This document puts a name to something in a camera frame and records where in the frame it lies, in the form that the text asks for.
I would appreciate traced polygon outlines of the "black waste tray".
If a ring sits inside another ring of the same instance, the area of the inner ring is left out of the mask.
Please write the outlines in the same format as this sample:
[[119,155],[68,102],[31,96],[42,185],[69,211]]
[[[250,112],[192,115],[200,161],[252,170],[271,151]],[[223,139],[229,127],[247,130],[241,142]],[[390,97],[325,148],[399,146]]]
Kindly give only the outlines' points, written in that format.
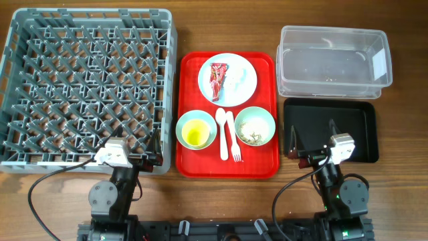
[[290,131],[294,125],[299,150],[314,151],[326,145],[332,136],[329,120],[353,139],[355,149],[350,161],[375,163],[379,160],[377,123],[374,106],[369,102],[288,98],[284,102],[284,153],[288,154]]

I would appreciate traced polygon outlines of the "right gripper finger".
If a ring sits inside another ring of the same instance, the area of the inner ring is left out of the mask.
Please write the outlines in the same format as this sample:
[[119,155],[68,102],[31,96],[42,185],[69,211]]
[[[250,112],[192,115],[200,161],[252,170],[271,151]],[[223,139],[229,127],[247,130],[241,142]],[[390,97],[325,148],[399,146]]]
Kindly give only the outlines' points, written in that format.
[[340,130],[337,127],[337,125],[336,125],[336,123],[334,122],[333,119],[330,119],[328,124],[329,124],[329,128],[330,128],[330,130],[332,132],[332,136],[338,135],[340,133]]
[[297,159],[298,158],[298,136],[294,125],[291,126],[290,131],[290,146],[288,150],[288,159]]

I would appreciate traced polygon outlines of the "red snack wrapper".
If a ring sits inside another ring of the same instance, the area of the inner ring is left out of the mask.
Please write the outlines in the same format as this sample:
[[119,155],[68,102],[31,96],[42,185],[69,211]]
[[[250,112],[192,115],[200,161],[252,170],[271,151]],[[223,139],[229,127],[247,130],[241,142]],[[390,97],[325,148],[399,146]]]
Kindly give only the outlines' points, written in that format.
[[226,63],[212,63],[209,83],[213,91],[212,101],[216,102],[219,100],[219,93],[223,79],[227,72],[228,65]]

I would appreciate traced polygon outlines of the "grey dishwasher rack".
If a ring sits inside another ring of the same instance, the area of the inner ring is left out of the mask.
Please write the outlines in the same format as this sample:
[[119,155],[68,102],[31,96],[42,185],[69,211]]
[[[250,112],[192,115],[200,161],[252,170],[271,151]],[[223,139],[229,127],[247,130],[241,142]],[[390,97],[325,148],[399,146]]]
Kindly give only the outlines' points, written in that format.
[[1,57],[1,170],[49,173],[115,129],[142,159],[153,135],[171,166],[177,30],[167,9],[21,8]]

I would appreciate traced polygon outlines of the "white plastic fork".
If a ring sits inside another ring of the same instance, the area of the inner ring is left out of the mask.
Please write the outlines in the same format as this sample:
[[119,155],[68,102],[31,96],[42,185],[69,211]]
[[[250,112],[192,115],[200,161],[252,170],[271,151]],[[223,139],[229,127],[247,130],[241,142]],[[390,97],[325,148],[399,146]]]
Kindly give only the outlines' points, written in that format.
[[226,112],[226,120],[229,127],[229,132],[231,135],[231,154],[235,162],[242,162],[241,150],[237,143],[236,133],[235,133],[235,119],[231,111]]

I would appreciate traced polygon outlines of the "rice and peanut scraps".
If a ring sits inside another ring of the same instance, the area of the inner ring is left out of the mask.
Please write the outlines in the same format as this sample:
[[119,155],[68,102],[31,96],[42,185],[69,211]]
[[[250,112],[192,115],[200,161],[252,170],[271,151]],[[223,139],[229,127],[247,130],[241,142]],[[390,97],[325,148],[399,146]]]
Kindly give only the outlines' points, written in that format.
[[269,135],[269,125],[262,118],[245,119],[239,126],[238,136],[248,145],[262,145]]

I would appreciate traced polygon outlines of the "light blue bowl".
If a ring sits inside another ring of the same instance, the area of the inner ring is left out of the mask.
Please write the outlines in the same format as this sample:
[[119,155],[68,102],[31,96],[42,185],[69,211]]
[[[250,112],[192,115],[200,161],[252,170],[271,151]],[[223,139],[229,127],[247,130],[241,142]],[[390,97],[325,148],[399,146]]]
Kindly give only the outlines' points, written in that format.
[[183,140],[182,135],[181,135],[183,125],[187,121],[192,120],[192,119],[204,120],[209,125],[210,135],[209,135],[208,141],[205,143],[205,145],[203,147],[200,148],[200,149],[204,149],[205,147],[208,147],[215,140],[215,137],[217,136],[217,124],[216,124],[214,118],[209,113],[207,113],[205,111],[191,110],[189,112],[186,112],[178,120],[177,125],[176,125],[177,140],[185,148],[188,148],[190,150],[200,150],[200,149],[194,149],[194,148],[188,146],[188,144],[186,144],[186,142]]

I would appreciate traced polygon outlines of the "white napkin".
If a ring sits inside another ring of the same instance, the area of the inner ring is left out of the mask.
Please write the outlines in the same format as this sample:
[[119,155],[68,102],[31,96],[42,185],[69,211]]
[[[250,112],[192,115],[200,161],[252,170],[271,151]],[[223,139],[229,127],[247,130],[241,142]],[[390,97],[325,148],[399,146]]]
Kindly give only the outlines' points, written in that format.
[[235,90],[237,85],[240,85],[241,81],[245,78],[246,70],[243,68],[236,68],[230,73],[231,81],[230,86],[232,90]]

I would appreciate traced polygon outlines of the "light blue plate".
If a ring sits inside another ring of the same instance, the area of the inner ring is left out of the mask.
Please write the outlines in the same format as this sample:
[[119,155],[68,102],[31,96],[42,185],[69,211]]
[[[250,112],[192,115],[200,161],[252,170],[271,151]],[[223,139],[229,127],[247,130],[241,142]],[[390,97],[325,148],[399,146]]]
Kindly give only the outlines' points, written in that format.
[[[226,63],[228,65],[221,85],[219,100],[216,102],[212,101],[213,91],[209,83],[212,63]],[[246,73],[240,85],[237,85],[236,89],[232,90],[230,73],[236,68],[243,68]],[[233,107],[243,104],[254,94],[257,87],[257,74],[253,65],[244,57],[237,54],[224,53],[217,54],[205,61],[199,70],[197,82],[199,90],[209,102],[217,106]]]

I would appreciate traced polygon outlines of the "red serving tray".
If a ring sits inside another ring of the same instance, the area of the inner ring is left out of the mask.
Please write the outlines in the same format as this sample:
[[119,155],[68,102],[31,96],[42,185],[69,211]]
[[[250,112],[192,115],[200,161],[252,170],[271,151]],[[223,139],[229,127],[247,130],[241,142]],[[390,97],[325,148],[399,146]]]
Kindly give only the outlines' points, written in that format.
[[[218,102],[211,102],[204,97],[199,84],[209,85],[211,62],[220,62],[221,52],[191,52],[181,60],[181,72],[178,93],[178,121],[176,124],[177,150],[176,166],[178,171],[192,178],[271,178],[280,166],[279,137],[273,137],[260,147],[246,145],[238,141],[242,161],[236,163],[233,158],[221,160],[219,126],[215,122],[215,112],[220,107]],[[275,64],[272,58],[263,52],[238,52],[254,68],[257,77],[255,90],[239,89],[241,104],[225,107],[238,115],[243,109],[251,106],[260,107],[277,118],[277,91]],[[192,150],[185,146],[181,137],[181,125],[193,117],[205,117],[212,127],[209,145]]]

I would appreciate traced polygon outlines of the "yellow cup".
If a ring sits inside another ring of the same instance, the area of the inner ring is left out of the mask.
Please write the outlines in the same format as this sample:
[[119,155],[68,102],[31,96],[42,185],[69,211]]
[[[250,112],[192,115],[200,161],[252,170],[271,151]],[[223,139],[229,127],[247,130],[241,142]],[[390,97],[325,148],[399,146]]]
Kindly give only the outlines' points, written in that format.
[[201,119],[189,120],[183,125],[181,135],[188,146],[200,149],[208,141],[209,125]]

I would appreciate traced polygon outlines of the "clear plastic bin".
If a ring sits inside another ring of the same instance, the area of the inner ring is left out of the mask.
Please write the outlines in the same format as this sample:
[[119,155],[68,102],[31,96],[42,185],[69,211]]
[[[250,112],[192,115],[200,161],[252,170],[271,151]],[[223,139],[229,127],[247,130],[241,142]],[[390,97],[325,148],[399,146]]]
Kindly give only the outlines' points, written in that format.
[[276,54],[280,96],[376,99],[393,83],[385,32],[286,25]]

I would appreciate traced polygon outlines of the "light green bowl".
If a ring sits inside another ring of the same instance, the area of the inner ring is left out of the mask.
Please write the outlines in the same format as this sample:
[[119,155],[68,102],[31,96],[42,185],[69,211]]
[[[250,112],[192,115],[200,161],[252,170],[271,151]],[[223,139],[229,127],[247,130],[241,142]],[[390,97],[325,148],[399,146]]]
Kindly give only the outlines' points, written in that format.
[[269,111],[267,111],[266,109],[264,109],[262,107],[258,107],[258,106],[250,106],[250,107],[247,107],[247,108],[241,110],[238,113],[238,115],[235,117],[235,133],[237,136],[239,134],[240,124],[245,119],[248,119],[248,118],[262,118],[263,120],[265,120],[268,123],[269,128],[270,128],[270,135],[262,145],[267,144],[274,137],[275,132],[276,132],[276,122],[275,122],[274,117],[271,115],[271,113]]

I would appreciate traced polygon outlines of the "white plastic spoon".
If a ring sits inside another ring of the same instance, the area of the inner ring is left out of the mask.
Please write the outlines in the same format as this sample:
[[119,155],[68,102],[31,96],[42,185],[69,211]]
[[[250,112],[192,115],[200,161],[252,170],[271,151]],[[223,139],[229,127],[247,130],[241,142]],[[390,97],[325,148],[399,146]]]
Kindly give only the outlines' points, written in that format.
[[227,140],[225,137],[226,113],[223,108],[218,108],[215,113],[215,120],[219,125],[220,134],[220,157],[223,161],[228,160]]

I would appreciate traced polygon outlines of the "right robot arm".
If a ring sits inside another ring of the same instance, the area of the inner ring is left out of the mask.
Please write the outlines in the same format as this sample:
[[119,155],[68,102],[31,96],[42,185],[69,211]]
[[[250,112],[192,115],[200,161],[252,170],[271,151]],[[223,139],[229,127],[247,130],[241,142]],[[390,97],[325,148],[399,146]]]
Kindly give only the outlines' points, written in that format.
[[290,130],[288,158],[299,159],[299,168],[310,167],[312,184],[322,198],[324,211],[304,221],[304,240],[374,240],[368,214],[369,184],[361,175],[344,175],[340,163],[349,159],[355,144],[348,133],[338,133],[330,122],[333,135],[321,149],[305,150],[294,126]]

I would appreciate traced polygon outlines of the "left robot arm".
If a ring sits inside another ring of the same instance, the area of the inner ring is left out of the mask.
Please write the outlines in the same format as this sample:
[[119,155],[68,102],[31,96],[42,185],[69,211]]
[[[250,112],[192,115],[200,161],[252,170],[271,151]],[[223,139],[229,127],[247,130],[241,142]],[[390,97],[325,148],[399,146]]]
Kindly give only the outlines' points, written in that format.
[[149,240],[148,233],[129,209],[136,187],[141,187],[138,176],[141,171],[151,172],[163,164],[158,129],[150,133],[144,157],[129,157],[128,141],[122,136],[122,127],[116,128],[97,150],[95,160],[113,168],[108,181],[95,184],[88,195],[91,205],[91,224],[86,240]]

